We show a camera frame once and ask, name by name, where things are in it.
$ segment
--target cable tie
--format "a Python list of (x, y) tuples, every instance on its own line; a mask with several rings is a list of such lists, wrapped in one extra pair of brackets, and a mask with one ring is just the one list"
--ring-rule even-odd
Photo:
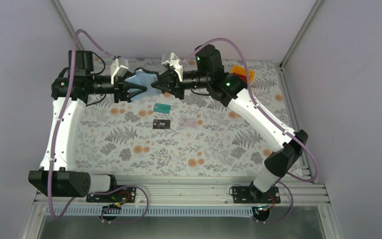
[(287, 135), (287, 133), (289, 133), (289, 131), (287, 131), (285, 128), (283, 128), (282, 134)]

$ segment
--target black mount bracket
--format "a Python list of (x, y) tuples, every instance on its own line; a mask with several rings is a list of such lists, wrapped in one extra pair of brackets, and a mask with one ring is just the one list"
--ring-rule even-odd
[[(121, 186), (117, 185), (115, 175), (109, 175), (109, 176), (110, 176), (109, 191), (113, 191), (117, 188), (122, 187), (122, 185)], [(134, 203), (136, 192), (137, 192), (136, 188), (124, 188), (109, 195), (95, 195), (95, 194), (87, 195), (86, 202), (88, 203)]]
[(252, 184), (250, 186), (232, 186), (233, 203), (237, 204), (275, 204), (281, 202), (279, 189), (271, 187), (267, 192), (262, 193)]
[[(129, 195), (131, 195), (128, 201), (126, 200), (127, 196), (126, 194), (124, 194), (124, 192), (128, 192)], [(135, 188), (124, 188), (109, 195), (94, 195), (94, 194), (87, 195), (86, 202), (88, 203), (118, 203), (118, 202), (134, 203), (135, 195), (136, 195), (135, 193), (136, 193)]]

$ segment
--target black cylinder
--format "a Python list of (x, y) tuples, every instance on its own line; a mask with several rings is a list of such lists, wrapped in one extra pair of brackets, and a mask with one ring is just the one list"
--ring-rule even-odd
[(113, 94), (114, 86), (110, 83), (110, 76), (95, 76), (93, 81), (94, 94)]
[(179, 82), (181, 89), (199, 89), (206, 88), (211, 81), (210, 75), (202, 75), (198, 71), (184, 71), (182, 82)]

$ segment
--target red object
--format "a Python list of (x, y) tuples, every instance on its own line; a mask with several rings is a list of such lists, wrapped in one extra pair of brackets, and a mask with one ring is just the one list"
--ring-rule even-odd
[(241, 74), (238, 74), (238, 73), (234, 73), (235, 75), (237, 75), (239, 78), (241, 78), (241, 80), (245, 83), (247, 83), (247, 77), (244, 76), (244, 75), (241, 75)]
[(125, 202), (127, 203), (131, 195), (127, 191), (121, 191), (118, 195), (121, 195), (121, 194), (126, 194)]
[(269, 194), (269, 197), (272, 199), (272, 207), (271, 208), (274, 208), (276, 203), (275, 203), (275, 199), (273, 198), (272, 195)]

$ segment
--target white vent strip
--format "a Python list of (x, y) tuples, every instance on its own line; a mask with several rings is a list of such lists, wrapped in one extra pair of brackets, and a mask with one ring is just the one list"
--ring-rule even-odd
[[(66, 216), (100, 216), (102, 206), (77, 205), (68, 208)], [(55, 208), (55, 213), (60, 214), (63, 205)], [(123, 206), (121, 210), (113, 210), (105, 216), (140, 216), (145, 207)], [(148, 217), (250, 217), (251, 207), (169, 207), (150, 206)]]

